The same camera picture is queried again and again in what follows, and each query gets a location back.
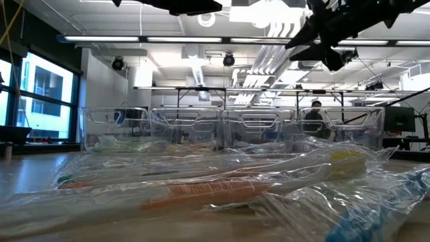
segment desk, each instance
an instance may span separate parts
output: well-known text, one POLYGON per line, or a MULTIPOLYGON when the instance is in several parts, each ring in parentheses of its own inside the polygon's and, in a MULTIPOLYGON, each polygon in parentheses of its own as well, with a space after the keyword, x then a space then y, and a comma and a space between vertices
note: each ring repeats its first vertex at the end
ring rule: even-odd
POLYGON ((400 149, 409 151, 411 143, 427 143, 427 140, 425 138, 384 138, 382 146, 384 148, 400 146, 400 149))

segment ceiling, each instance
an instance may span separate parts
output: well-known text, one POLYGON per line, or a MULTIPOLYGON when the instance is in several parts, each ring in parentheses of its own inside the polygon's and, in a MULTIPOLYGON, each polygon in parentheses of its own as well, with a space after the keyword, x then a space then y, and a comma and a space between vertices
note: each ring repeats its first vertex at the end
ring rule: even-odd
MULTIPOLYGON (((216 14, 213 26, 203 27, 198 17, 170 16, 167 11, 143 5, 122 5, 117 8, 104 0, 31 0, 24 7, 64 34, 144 35, 144 36, 266 36, 269 28, 256 28, 251 23, 230 22, 229 8, 216 14)), ((430 13, 430 4, 420 11, 430 13)), ((388 30, 378 24, 359 34, 359 38, 430 39, 430 15, 412 13, 401 15, 388 30)), ((98 44, 100 50, 145 49, 159 70, 154 79, 184 80, 192 70, 180 64, 182 44, 98 44)), ((233 69, 222 65, 226 52, 232 52, 236 65, 252 65, 261 46, 204 45, 210 62, 202 67, 210 76, 232 76, 233 69)), ((430 48, 358 48, 360 59, 354 60, 336 73, 312 71, 302 82, 304 88, 354 88, 359 82, 381 74, 391 87, 398 85, 398 74, 407 71, 419 60, 430 60, 430 48)), ((138 63, 139 57, 128 59, 138 63)))

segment plastic storage box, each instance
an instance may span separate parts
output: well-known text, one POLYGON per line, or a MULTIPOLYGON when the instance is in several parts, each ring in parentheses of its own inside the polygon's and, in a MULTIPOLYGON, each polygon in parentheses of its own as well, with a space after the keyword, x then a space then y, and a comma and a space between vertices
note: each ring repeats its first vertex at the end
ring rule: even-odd
POLYGON ((353 141, 382 149, 384 108, 303 108, 296 127, 302 134, 334 142, 353 141))
POLYGON ((154 108, 150 113, 154 140, 194 151, 222 149, 221 111, 214 108, 154 108))
POLYGON ((279 110, 226 110, 223 112, 224 139, 228 148, 241 149, 252 145, 278 143, 290 151, 295 111, 279 110))
POLYGON ((81 146, 95 152, 141 152, 151 141, 145 108, 81 108, 81 146))

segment window frame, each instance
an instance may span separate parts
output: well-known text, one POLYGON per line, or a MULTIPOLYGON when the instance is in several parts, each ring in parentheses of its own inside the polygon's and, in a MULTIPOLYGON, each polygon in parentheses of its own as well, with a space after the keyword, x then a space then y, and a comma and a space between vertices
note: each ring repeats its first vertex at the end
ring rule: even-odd
MULTIPOLYGON (((29 91, 24 91, 20 89, 20 94, 22 97, 30 97, 33 100, 40 100, 43 102, 48 102, 51 104, 58 104, 61 106, 66 106, 70 108, 70 114, 69 114, 69 135, 68 138, 52 138, 51 140, 53 142, 61 142, 61 141, 68 141, 68 142, 75 142, 76 141, 76 135, 77 135, 77 125, 78 125, 78 103, 79 103, 79 86, 80 86, 80 81, 81 81, 81 73, 77 73, 74 70, 70 70, 68 68, 66 68, 64 65, 60 65, 57 62, 50 60, 49 58, 45 58, 43 55, 38 54, 37 52, 34 51, 29 51, 28 53, 31 54, 35 54, 36 56, 43 58, 46 61, 51 62, 54 65, 57 65, 67 71, 70 71, 73 74, 73 82, 72 82, 72 92, 71 92, 71 102, 64 102, 58 99, 54 99, 51 97, 46 97, 43 95, 39 95, 36 93, 31 93, 29 91)), ((13 61, 14 63, 11 63, 10 57, 9 57, 9 53, 8 55, 6 55, 5 50, 0 49, 0 59, 3 61, 6 61, 8 63, 11 63, 11 77, 10 77, 10 84, 9 86, 3 86, 1 89, 4 92, 7 92, 9 94, 9 98, 7 100, 7 113, 6 113, 6 121, 5 121, 5 125, 8 126, 16 126, 17 125, 17 119, 18 119, 18 112, 19 109, 21 109, 19 107, 19 98, 17 96, 17 91, 16 88, 20 88, 21 87, 21 82, 22 82, 22 69, 24 69, 25 67, 23 67, 23 59, 25 57, 20 57, 17 56, 16 54, 13 54, 13 61), (15 72, 17 74, 17 83, 15 82, 14 76, 13 76, 13 69, 15 69, 15 72)), ((43 138, 27 138, 27 141, 40 141, 43 138)))

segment table surface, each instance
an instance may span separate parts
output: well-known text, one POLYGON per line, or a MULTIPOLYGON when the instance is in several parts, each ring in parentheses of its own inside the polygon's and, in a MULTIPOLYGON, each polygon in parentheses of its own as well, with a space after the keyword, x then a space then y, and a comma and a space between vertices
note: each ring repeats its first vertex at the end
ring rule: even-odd
MULTIPOLYGON (((56 170, 72 154, 32 155, 14 157, 13 161, 0 161, 0 191, 5 193, 37 192, 50 189, 56 170)), ((390 161, 387 169, 406 171, 419 163, 410 161, 390 161)), ((184 219, 169 223, 135 223, 130 220, 125 226, 97 225, 65 231, 41 237, 22 239, 21 241, 120 241, 121 232, 127 234, 128 241, 142 241, 143 237, 151 241, 277 241, 276 233, 261 224, 253 214, 217 214, 208 222, 208 217, 184 219)), ((430 241, 430 200, 424 201, 415 210, 396 238, 397 242, 430 241)))

